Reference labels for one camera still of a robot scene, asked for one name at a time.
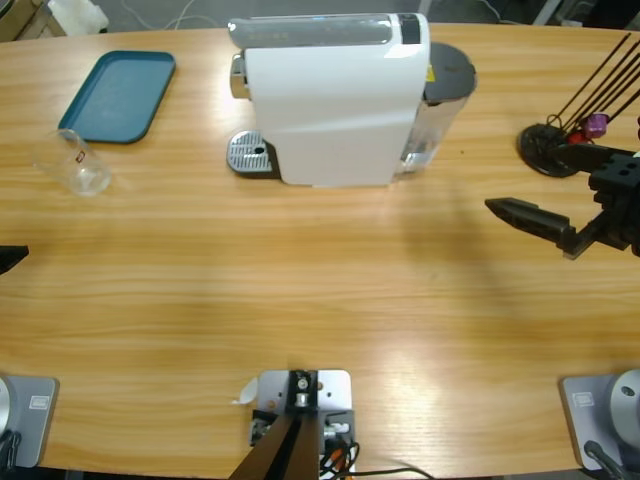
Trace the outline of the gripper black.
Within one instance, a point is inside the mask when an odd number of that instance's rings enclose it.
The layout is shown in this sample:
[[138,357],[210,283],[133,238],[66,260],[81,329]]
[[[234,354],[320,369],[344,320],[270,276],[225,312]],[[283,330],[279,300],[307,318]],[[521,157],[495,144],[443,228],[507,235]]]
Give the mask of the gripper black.
[[601,212],[580,231],[571,220],[513,197],[486,199],[499,219],[517,230],[553,243],[567,259],[577,259],[596,241],[639,255],[639,157],[594,144],[561,145],[550,151],[559,163],[592,172],[589,188]]

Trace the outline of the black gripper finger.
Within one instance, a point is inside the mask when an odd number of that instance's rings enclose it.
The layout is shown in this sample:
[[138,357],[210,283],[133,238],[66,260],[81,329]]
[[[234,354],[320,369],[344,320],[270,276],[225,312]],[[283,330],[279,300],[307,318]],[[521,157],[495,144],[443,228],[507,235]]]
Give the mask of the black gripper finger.
[[29,255],[29,248],[24,246],[0,246],[0,274],[5,274]]

